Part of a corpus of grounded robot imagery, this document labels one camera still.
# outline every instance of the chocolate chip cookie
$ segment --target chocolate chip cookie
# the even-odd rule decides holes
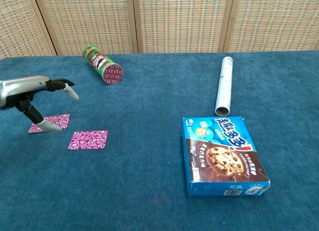
[[[232,151],[222,147],[214,147],[207,151],[206,160],[208,164],[228,177],[237,173],[244,172],[244,166],[241,159]]]

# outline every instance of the pringles can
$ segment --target pringles can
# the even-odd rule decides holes
[[[122,67],[104,55],[97,46],[87,46],[83,50],[83,57],[94,67],[106,83],[115,84],[122,79]]]

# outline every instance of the blue table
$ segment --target blue table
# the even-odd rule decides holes
[[[191,198],[184,116],[214,116],[222,58],[234,60],[230,116],[242,116],[271,180],[260,197]],[[80,101],[38,93],[44,116],[70,114],[61,133],[28,134],[0,111],[2,230],[319,230],[319,52],[110,55],[107,85],[81,56],[0,61],[0,80],[48,75]],[[73,132],[107,129],[102,150],[68,150]]]

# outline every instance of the blue cardboard box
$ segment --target blue cardboard box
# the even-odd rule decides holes
[[[257,196],[270,187],[242,117],[185,117],[182,127],[189,196]]]

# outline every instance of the pink patterned paper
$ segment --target pink patterned paper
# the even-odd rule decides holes
[[[71,138],[68,149],[103,149],[105,147],[107,137],[107,130],[76,131]]]
[[[62,129],[66,129],[69,125],[70,114],[45,116],[44,119],[46,119],[49,123],[58,125]],[[38,132],[46,132],[46,131],[41,129],[35,124],[32,124],[28,131],[28,133],[38,133]]]

